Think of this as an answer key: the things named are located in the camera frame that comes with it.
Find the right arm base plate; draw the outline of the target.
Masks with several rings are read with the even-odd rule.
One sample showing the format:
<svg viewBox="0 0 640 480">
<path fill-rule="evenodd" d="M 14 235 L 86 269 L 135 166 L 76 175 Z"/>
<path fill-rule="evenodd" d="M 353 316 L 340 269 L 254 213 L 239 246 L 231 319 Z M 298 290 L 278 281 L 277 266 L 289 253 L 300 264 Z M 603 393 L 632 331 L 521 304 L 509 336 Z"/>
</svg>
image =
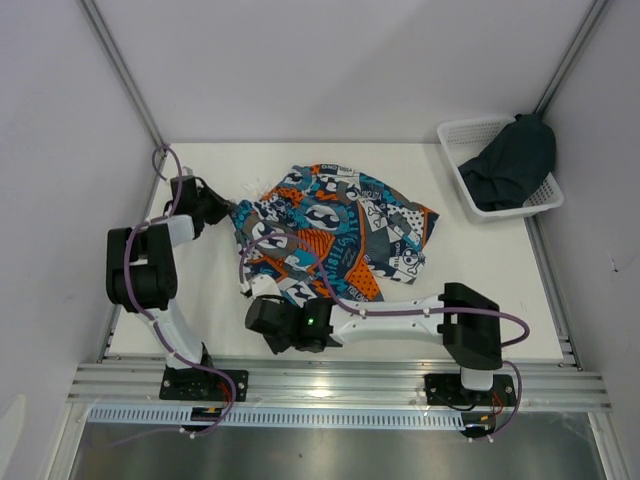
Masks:
<svg viewBox="0 0 640 480">
<path fill-rule="evenodd" d="M 468 412 L 475 407 L 516 405 L 516 388 L 509 375 L 493 375 L 489 390 L 472 390 L 462 385 L 460 374 L 432 373 L 424 376 L 426 401 L 431 406 L 444 406 Z"/>
</svg>

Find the colourful patterned shorts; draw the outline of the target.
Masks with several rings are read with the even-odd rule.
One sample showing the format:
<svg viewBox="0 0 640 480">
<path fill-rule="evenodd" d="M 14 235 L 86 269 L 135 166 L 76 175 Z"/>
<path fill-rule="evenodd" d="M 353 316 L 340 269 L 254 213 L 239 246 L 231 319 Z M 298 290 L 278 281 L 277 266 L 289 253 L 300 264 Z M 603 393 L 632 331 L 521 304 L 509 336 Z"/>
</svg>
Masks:
<svg viewBox="0 0 640 480">
<path fill-rule="evenodd" d="M 424 268 L 424 250 L 437 212 L 390 185 L 336 164 L 294 165 L 257 200 L 231 211 L 247 278 L 272 277 L 281 295 L 379 302 L 381 278 L 411 284 Z"/>
</svg>

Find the white plastic basket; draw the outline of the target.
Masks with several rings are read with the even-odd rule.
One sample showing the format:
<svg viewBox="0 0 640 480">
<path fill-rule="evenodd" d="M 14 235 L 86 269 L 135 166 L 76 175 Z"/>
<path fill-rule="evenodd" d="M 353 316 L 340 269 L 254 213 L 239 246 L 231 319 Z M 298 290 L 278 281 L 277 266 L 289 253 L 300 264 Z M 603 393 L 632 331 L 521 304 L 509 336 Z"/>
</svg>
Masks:
<svg viewBox="0 0 640 480">
<path fill-rule="evenodd" d="M 540 116 L 448 121 L 437 135 L 470 222 L 532 217 L 564 203 L 553 176 L 556 136 Z"/>
</svg>

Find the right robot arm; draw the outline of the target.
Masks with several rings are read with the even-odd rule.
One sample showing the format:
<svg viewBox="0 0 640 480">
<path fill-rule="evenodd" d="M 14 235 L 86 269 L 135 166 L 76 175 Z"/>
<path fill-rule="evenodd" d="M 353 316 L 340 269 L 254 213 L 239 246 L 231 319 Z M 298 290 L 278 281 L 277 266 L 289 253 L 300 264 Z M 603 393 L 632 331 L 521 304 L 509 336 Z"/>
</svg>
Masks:
<svg viewBox="0 0 640 480">
<path fill-rule="evenodd" d="M 271 351 L 321 353 L 369 341 L 420 341 L 441 345 L 460 368 L 458 395 L 479 403 L 492 392 L 502 365 L 500 307 L 461 283 L 408 302 L 306 299 L 298 306 L 281 295 L 253 298 L 245 327 Z"/>
</svg>

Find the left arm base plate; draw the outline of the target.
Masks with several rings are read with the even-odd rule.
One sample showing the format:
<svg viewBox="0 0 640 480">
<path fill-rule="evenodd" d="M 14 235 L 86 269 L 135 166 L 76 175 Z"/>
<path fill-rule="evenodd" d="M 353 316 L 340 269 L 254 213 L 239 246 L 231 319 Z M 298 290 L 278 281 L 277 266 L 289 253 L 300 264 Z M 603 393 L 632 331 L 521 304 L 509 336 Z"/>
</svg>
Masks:
<svg viewBox="0 0 640 480">
<path fill-rule="evenodd" d="M 159 390 L 161 400 L 213 401 L 228 399 L 229 383 L 218 375 L 187 368 L 176 370 L 167 367 Z"/>
</svg>

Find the aluminium rail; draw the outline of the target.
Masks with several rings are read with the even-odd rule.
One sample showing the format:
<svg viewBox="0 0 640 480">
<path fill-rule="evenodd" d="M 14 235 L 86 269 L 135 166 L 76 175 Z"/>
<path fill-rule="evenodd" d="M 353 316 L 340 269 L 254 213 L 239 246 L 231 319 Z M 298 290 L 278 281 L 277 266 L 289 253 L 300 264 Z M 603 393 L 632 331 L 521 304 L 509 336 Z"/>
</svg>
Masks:
<svg viewBox="0 0 640 480">
<path fill-rule="evenodd" d="M 245 403 L 256 407 L 396 409 L 424 401 L 424 377 L 454 373 L 444 360 L 409 362 L 249 360 L 217 358 L 223 370 L 249 374 Z M 524 411 L 609 412 L 612 403 L 599 373 L 575 366 L 522 364 Z M 164 364 L 158 358 L 109 357 L 78 366 L 70 403 L 159 403 Z"/>
</svg>

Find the dark green shorts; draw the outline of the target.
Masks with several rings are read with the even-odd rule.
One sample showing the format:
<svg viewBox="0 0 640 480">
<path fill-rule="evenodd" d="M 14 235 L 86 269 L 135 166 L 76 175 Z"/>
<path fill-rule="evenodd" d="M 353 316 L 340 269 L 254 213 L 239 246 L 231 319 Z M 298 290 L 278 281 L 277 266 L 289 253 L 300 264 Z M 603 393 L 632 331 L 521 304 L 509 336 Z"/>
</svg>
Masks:
<svg viewBox="0 0 640 480">
<path fill-rule="evenodd" d="M 459 172 L 479 210 L 515 209 L 554 171 L 556 157 L 552 128 L 536 114 L 519 114 Z"/>
</svg>

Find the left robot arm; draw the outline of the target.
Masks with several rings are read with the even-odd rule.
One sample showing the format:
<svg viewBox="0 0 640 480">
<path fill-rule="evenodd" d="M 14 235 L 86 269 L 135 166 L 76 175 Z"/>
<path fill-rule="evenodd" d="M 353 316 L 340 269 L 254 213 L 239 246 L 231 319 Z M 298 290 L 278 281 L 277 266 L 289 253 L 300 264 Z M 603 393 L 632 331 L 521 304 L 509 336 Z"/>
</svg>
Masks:
<svg viewBox="0 0 640 480">
<path fill-rule="evenodd" d="M 107 233 L 106 292 L 112 304 L 141 318 L 163 348 L 166 366 L 186 370 L 182 388 L 197 400 L 216 390 L 217 376 L 204 343 L 178 306 L 174 249 L 218 224 L 231 203 L 199 176 L 170 181 L 172 198 L 163 215 L 133 228 Z"/>
</svg>

